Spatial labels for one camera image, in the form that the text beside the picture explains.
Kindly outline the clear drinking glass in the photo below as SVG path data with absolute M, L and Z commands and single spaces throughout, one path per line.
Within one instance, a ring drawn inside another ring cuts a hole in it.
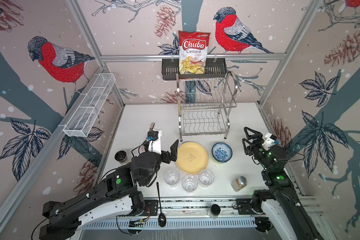
M 198 187 L 197 177 L 194 175 L 186 175 L 182 179 L 182 187 L 188 193 L 194 192 Z
M 167 185 L 169 185 L 171 188 L 175 188 L 178 183 L 180 182 L 180 172 L 176 169 L 170 169 L 166 172 L 164 176 L 164 180 Z
M 200 171 L 198 177 L 202 188 L 211 186 L 215 180 L 213 172 L 208 169 Z

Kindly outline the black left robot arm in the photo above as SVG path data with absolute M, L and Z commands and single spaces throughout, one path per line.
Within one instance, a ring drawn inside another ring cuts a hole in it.
M 170 151 L 143 152 L 116 168 L 96 186 L 65 202 L 49 201 L 42 215 L 49 221 L 40 228 L 40 240 L 66 240 L 83 227 L 108 217 L 135 216 L 146 207 L 138 187 L 149 188 L 161 163 L 175 162 L 179 141 Z

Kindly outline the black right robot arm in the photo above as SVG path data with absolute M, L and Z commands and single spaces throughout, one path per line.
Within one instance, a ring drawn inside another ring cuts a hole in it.
M 315 224 L 304 209 L 295 187 L 285 171 L 286 148 L 271 133 L 265 136 L 244 127 L 242 139 L 245 154 L 263 167 L 261 172 L 267 190 L 256 190 L 252 209 L 264 213 L 283 240 L 321 240 Z

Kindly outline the blue floral white bowl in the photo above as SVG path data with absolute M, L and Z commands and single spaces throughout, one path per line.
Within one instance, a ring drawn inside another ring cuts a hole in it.
M 223 164 L 232 158 L 233 151 L 226 143 L 215 143 L 212 147 L 212 156 L 216 162 Z

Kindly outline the yellow cream plate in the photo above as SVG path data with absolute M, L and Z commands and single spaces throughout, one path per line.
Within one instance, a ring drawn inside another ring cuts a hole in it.
M 178 147 L 176 164 L 186 174 L 198 174 L 207 167 L 208 160 L 207 151 L 198 143 L 187 142 Z

